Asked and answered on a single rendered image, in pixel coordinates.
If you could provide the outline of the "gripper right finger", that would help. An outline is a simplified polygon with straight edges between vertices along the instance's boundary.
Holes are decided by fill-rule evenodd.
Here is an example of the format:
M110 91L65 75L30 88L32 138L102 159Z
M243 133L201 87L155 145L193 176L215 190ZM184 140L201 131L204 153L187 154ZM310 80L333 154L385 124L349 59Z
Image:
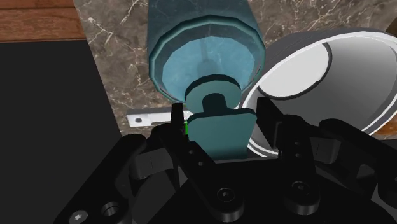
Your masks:
M259 216L397 216L397 150L337 119L318 126L257 101L257 124L278 150L259 161Z

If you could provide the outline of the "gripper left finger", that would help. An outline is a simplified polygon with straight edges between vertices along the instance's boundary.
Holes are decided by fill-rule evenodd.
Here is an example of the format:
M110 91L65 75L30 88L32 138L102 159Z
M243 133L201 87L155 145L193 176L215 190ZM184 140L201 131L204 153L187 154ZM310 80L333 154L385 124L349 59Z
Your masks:
M226 224L241 219L244 194L184 133L182 105L171 122L120 138L54 224Z

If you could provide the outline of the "grey and white bowl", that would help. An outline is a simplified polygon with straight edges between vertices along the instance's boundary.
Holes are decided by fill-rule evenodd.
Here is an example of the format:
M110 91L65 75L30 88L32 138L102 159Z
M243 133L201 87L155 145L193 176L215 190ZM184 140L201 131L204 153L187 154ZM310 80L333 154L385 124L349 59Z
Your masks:
M397 115L397 37L363 27L289 34L268 46L240 105L255 109L262 96L309 124L336 118L374 134Z

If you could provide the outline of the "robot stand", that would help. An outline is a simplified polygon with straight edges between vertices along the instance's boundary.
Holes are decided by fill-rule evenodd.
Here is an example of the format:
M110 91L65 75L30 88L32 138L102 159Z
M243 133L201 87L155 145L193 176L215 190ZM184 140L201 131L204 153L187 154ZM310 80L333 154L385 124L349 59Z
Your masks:
M0 43L0 224L53 224L119 138L86 41Z

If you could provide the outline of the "green handled silver knife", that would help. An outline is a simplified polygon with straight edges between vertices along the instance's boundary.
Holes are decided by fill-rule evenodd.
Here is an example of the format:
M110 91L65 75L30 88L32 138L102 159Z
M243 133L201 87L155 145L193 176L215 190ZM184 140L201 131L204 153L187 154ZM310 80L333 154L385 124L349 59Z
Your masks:
M171 107L130 109L127 111L129 129L125 133L149 137L154 126L171 121L171 110Z

